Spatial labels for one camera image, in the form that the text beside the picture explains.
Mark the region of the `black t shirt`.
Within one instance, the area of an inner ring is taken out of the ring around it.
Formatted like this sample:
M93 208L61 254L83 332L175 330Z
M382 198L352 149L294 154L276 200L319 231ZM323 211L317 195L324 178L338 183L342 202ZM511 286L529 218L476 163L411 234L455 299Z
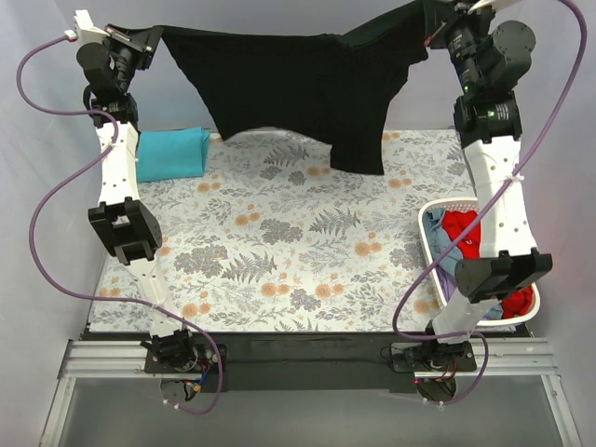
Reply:
M167 26L162 39L223 139L285 129L331 146L331 166L381 175L387 109L427 59L420 1L346 34L226 34Z

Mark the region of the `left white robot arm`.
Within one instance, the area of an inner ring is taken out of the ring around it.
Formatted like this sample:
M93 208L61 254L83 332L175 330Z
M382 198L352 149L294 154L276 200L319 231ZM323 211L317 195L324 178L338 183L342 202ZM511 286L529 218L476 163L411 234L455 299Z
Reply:
M100 197L97 206L88 210L88 220L108 253L126 267L142 300L152 307L150 338L142 344L151 360L186 373L196 367L198 351L186 325L172 316L175 308L158 260L161 229L140 200L138 108L129 93L135 73L150 66L161 32L159 26L137 32L112 26L101 29L77 19L76 60L88 81L84 104L94 113L105 155Z

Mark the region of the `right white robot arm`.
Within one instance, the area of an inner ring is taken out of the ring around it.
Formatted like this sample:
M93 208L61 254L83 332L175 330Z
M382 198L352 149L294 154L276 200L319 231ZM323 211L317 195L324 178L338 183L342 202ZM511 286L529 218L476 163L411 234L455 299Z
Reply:
M530 69L535 35L509 20L490 27L493 1L434 2L426 7L430 48L448 50L463 94L454 125L478 201L480 255L456 264L457 290L427 324L423 341L393 345L396 370L475 369L471 333L495 305L552 268L527 222L520 161L522 124L514 88Z

